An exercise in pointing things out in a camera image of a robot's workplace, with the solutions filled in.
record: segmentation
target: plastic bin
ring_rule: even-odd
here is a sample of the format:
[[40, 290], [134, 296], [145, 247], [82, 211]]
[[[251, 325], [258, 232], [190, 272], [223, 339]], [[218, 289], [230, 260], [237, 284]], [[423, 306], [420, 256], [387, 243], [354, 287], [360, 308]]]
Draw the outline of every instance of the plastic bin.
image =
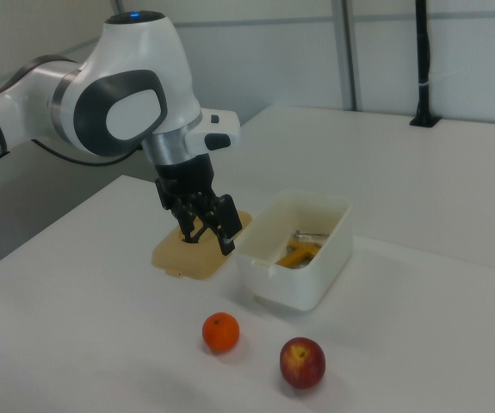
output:
[[[352, 253], [350, 202], [329, 194], [288, 189], [236, 240], [234, 257], [244, 284], [257, 297], [311, 310], [320, 301]], [[329, 234], [304, 268], [275, 264], [287, 254], [296, 231]]]

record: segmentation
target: wall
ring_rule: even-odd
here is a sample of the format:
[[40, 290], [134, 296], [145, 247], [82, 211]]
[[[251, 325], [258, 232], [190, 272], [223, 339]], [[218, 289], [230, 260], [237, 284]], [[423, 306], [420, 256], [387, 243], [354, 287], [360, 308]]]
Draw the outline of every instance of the wall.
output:
[[[105, 0], [0, 0], [0, 86], [43, 54], [83, 61], [113, 13], [112, 2]], [[99, 162], [58, 142], [50, 145]], [[0, 159], [0, 259], [123, 174], [156, 177], [140, 152], [124, 163], [89, 168], [57, 159], [30, 142], [12, 149]]]
[[[495, 123], [495, 0], [428, 0], [431, 108]], [[358, 109], [415, 114], [413, 0], [349, 0]]]
[[175, 24], [202, 106], [242, 123], [270, 104], [350, 108], [342, 8], [335, 0], [123, 0]]

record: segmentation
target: metal pole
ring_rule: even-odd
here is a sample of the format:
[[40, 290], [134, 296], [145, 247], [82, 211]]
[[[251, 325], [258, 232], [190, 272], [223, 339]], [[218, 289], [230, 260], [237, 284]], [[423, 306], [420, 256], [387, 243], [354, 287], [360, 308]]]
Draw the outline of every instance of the metal pole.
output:
[[416, 24], [418, 32], [418, 81], [419, 104], [412, 126], [433, 127], [441, 118], [430, 113], [429, 105], [429, 69], [430, 43], [427, 32], [427, 2], [416, 0]]

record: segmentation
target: apple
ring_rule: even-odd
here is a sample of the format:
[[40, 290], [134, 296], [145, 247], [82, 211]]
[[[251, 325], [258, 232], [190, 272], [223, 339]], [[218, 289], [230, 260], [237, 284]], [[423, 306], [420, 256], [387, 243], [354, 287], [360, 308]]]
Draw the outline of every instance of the apple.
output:
[[280, 352], [280, 371], [296, 389], [313, 387], [324, 377], [324, 350], [309, 338], [292, 338]]

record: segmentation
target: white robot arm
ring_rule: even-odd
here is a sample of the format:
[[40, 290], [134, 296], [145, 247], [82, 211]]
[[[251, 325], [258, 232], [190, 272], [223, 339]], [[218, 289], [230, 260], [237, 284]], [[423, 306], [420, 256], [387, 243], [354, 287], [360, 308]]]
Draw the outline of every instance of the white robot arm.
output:
[[233, 250], [241, 223], [232, 198], [211, 189], [208, 153], [238, 142], [238, 116], [200, 107], [178, 33], [161, 13], [107, 19], [82, 65], [44, 56], [21, 68], [0, 89], [0, 157], [39, 135], [104, 157], [142, 145], [184, 240], [201, 235], [192, 233], [198, 217], [223, 254]]

